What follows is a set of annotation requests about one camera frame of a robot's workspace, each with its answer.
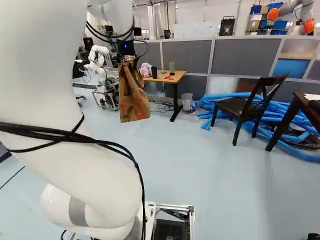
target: brown paper bag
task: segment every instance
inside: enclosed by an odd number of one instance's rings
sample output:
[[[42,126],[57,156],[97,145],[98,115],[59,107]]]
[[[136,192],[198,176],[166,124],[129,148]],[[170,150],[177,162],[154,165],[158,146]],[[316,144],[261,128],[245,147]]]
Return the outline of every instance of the brown paper bag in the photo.
[[[144,92],[144,79],[137,70],[138,59],[120,63],[119,108],[122,123],[150,117],[150,103]]]

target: wooden chair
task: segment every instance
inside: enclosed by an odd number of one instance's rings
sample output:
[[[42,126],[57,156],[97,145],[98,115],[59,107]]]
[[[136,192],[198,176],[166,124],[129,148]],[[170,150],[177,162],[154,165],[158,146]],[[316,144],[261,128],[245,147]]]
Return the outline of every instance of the wooden chair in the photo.
[[[251,95],[248,99],[242,97],[233,97],[226,100],[218,101],[214,105],[213,117],[211,121],[211,127],[215,125],[218,110],[221,110],[230,115],[230,120],[236,119],[238,124],[236,126],[234,136],[233,136],[233,146],[237,145],[238,135],[241,126],[244,122],[255,119],[255,124],[252,130],[252,137],[255,138],[257,135],[258,126],[260,120],[267,109],[272,97],[275,95],[277,90],[280,88],[282,83],[288,77],[290,72],[282,76],[272,76],[272,77],[261,77],[258,83],[255,85]],[[267,86],[275,87],[267,94]],[[257,104],[253,105],[252,101],[259,91],[262,89],[263,99]]]

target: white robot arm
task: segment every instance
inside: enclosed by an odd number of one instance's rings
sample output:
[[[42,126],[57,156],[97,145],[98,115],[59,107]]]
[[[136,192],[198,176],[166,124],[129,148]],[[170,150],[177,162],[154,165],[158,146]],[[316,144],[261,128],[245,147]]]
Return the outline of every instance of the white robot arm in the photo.
[[[9,24],[0,24],[0,121],[72,130],[83,116],[71,76],[86,24],[87,0],[3,4],[0,18]],[[113,23],[117,34],[132,26],[131,0],[92,0],[89,5],[95,16]],[[76,132],[92,136],[85,121]],[[2,131],[0,141],[8,149],[48,143]],[[52,222],[64,229],[101,240],[123,240],[136,222],[141,225],[139,176],[113,151],[60,142],[14,155],[50,183],[41,203]]]
[[[93,45],[88,57],[88,60],[90,61],[90,63],[84,65],[84,67],[87,70],[93,71],[99,75],[100,83],[103,83],[107,77],[107,73],[102,68],[102,66],[104,65],[104,62],[105,62],[104,55],[107,55],[108,53],[109,53],[109,50],[107,47]]]
[[[302,26],[300,34],[309,34],[315,29],[315,18],[312,11],[315,0],[288,0],[280,8],[273,8],[268,13],[268,19],[276,21],[282,15],[289,14],[298,5],[301,5],[300,19]]]

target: desk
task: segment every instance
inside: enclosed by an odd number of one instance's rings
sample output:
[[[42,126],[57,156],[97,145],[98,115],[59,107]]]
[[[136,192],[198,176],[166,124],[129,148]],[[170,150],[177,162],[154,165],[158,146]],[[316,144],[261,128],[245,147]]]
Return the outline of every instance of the desk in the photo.
[[[277,144],[283,132],[288,128],[289,124],[294,119],[295,115],[301,110],[305,116],[310,120],[315,129],[320,132],[320,113],[309,106],[309,100],[306,99],[303,92],[294,92],[294,98],[288,110],[286,111],[282,121],[274,132],[271,140],[266,146],[265,150],[270,152]]]
[[[174,71],[173,76],[170,76],[169,70],[158,70],[158,78],[153,79],[152,77],[144,77],[143,80],[145,82],[155,82],[155,83],[165,83],[165,84],[172,84],[173,85],[173,107],[174,112],[172,117],[170,118],[170,122],[174,122],[177,115],[183,108],[183,105],[178,104],[178,82],[181,78],[187,73],[187,71]]]

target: pink stuffed animal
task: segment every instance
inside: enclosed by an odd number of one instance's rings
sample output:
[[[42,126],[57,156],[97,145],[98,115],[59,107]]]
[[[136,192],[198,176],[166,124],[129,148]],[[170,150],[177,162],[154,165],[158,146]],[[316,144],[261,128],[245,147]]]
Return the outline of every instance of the pink stuffed animal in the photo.
[[[141,68],[140,68],[140,73],[144,78],[149,78],[151,73],[151,65],[147,62],[142,63]]]

